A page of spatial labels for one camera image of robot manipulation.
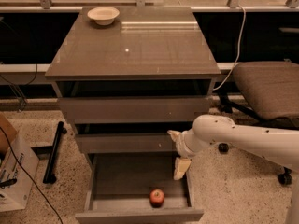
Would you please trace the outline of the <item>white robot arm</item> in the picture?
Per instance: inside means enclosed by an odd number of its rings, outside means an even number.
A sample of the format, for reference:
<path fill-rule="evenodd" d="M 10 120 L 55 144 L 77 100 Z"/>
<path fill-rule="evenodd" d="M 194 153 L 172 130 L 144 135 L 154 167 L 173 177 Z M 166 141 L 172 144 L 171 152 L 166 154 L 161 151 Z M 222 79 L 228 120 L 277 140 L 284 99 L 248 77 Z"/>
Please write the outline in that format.
<path fill-rule="evenodd" d="M 192 159 L 201 151 L 220 144 L 232 145 L 291 171 L 299 171 L 298 130 L 238 125 L 229 117 L 201 115 L 189 130 L 167 133 L 178 154 L 174 180 L 185 176 Z"/>

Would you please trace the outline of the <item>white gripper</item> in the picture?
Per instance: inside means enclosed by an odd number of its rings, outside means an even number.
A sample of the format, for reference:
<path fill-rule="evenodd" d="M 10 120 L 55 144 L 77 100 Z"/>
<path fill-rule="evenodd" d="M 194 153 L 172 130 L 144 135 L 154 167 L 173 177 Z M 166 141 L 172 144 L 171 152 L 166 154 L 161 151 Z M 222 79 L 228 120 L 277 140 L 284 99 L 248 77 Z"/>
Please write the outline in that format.
<path fill-rule="evenodd" d="M 175 159 L 174 179 L 180 180 L 191 165 L 190 159 L 200 151 L 207 149 L 212 143 L 212 138 L 194 129 L 184 132 L 168 130 L 167 133 L 175 142 L 178 154 L 183 157 L 176 157 Z"/>

